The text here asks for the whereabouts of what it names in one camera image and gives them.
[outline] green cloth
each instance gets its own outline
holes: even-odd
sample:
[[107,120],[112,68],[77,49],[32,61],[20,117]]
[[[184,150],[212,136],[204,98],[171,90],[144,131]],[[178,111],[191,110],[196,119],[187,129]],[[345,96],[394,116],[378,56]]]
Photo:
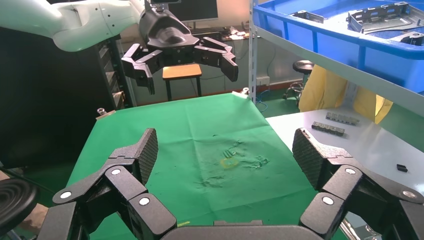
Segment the green cloth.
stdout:
[[[316,194],[255,105],[232,94],[130,108],[98,120],[68,185],[97,171],[114,149],[136,143],[146,128],[156,129],[159,144],[146,187],[179,224],[296,225]],[[340,231],[336,236],[346,239]],[[91,239],[134,237],[113,214]]]

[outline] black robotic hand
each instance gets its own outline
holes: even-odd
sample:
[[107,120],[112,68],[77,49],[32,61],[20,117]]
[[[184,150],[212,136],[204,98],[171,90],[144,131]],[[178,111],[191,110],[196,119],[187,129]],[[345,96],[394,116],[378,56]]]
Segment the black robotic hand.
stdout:
[[199,39],[166,9],[156,10],[147,5],[139,28],[146,47],[133,44],[122,58],[125,75],[135,79],[140,87],[155,94],[152,75],[163,67],[198,63],[220,68],[222,73],[237,81],[239,67],[232,54],[233,47],[209,37]]

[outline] yellow fabric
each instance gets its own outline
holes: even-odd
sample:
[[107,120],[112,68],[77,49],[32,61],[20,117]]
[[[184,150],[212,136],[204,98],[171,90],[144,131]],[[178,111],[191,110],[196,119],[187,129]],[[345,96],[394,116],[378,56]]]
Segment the yellow fabric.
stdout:
[[[300,111],[308,112],[340,107],[346,84],[346,79],[315,65],[300,98]],[[353,109],[378,124],[387,115],[392,105],[391,101],[368,89],[359,87]]]

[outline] stool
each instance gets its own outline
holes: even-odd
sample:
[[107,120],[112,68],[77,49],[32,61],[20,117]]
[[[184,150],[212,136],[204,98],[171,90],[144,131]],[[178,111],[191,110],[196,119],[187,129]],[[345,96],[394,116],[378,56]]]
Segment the stool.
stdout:
[[13,231],[37,205],[38,189],[24,180],[0,181],[0,236],[20,239]]
[[168,101],[172,101],[171,84],[172,80],[191,79],[196,78],[197,95],[202,96],[202,87],[200,86],[200,77],[202,70],[198,64],[180,65],[180,66],[166,66],[163,68],[162,78],[166,83],[166,94]]
[[293,69],[296,72],[303,74],[303,80],[302,82],[294,82],[290,84],[290,87],[287,89],[285,94],[282,95],[282,99],[287,99],[290,91],[293,91],[296,97],[296,105],[299,106],[299,101],[301,100],[302,92],[304,90],[306,82],[308,81],[309,75],[311,74],[312,69],[314,68],[314,65],[315,64],[313,62],[308,60],[300,60],[295,61],[293,63]]

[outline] blue cable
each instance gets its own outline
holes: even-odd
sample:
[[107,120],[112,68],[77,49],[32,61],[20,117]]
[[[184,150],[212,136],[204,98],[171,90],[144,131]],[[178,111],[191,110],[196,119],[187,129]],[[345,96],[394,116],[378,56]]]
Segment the blue cable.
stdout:
[[264,110],[262,110],[262,111],[260,111],[261,113],[265,112],[265,111],[268,109],[268,105],[267,105],[266,103],[262,102],[262,94],[264,94],[264,93],[266,93],[266,92],[270,92],[270,90],[269,90],[269,89],[268,89],[268,90],[265,90],[265,91],[263,91],[263,92],[261,92],[261,93],[259,94],[259,97],[256,97],[256,105],[258,105],[258,104],[263,104],[263,105],[265,105],[265,109],[264,109]]

